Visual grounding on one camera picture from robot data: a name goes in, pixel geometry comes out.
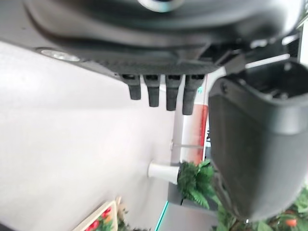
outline white wall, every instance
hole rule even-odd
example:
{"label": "white wall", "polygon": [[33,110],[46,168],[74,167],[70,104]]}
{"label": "white wall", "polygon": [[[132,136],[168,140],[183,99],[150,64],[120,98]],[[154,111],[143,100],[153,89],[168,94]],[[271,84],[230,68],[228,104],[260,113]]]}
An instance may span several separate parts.
{"label": "white wall", "polygon": [[131,101],[120,81],[0,43],[0,223],[69,231],[123,196],[132,227],[154,229],[168,183],[147,179],[170,161],[174,112]]}

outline circular light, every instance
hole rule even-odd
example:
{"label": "circular light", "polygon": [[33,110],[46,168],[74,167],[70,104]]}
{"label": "circular light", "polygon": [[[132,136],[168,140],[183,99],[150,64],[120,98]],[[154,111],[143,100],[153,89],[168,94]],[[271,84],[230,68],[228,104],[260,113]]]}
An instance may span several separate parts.
{"label": "circular light", "polygon": [[74,56],[72,54],[68,54],[66,52],[63,51],[55,51],[55,50],[40,50],[40,52],[43,55],[49,56],[51,58],[54,59],[59,59],[59,60],[64,60],[64,61],[69,61],[69,62],[79,62],[80,58],[78,58],[77,56]]}
{"label": "circular light", "polygon": [[138,0],[138,1],[145,8],[159,13],[172,11],[184,3],[184,0]]}

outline teal edge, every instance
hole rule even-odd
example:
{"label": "teal edge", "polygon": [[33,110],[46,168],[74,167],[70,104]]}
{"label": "teal edge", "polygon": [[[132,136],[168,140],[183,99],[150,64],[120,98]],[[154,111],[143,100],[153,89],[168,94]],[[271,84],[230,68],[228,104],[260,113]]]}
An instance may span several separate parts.
{"label": "teal edge", "polygon": [[167,210],[168,204],[169,204],[169,201],[166,201],[165,206],[164,206],[164,208],[163,208],[162,213],[160,214],[160,217],[159,217],[159,219],[158,219],[158,222],[157,222],[157,224],[156,224],[156,227],[155,227],[155,230],[154,230],[154,231],[158,231],[158,230],[159,230],[160,224],[162,223],[162,220],[163,220],[163,218],[164,218],[164,214],[165,214],[165,212],[166,212],[166,210]]}

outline black plastic housing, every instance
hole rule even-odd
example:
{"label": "black plastic housing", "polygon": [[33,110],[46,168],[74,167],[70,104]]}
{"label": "black plastic housing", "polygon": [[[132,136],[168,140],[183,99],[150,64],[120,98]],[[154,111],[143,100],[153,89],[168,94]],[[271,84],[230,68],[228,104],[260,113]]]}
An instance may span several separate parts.
{"label": "black plastic housing", "polygon": [[285,60],[218,79],[209,123],[223,204],[243,220],[286,209],[308,174],[308,70]]}

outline green plant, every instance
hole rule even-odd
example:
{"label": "green plant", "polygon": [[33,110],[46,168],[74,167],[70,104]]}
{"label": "green plant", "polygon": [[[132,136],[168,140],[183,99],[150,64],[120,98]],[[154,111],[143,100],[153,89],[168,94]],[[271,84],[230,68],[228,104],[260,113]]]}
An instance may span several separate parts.
{"label": "green plant", "polygon": [[183,198],[190,199],[206,208],[206,198],[218,204],[218,226],[214,231],[308,231],[308,188],[304,187],[296,201],[282,213],[258,222],[238,220],[228,212],[211,185],[214,169],[206,160],[195,165],[184,162],[178,176],[178,188]]}
{"label": "green plant", "polygon": [[178,189],[183,198],[192,200],[205,208],[209,208],[205,196],[215,198],[215,192],[211,187],[211,180],[214,169],[210,161],[206,160],[195,165],[194,163],[183,162],[180,166],[178,176]]}

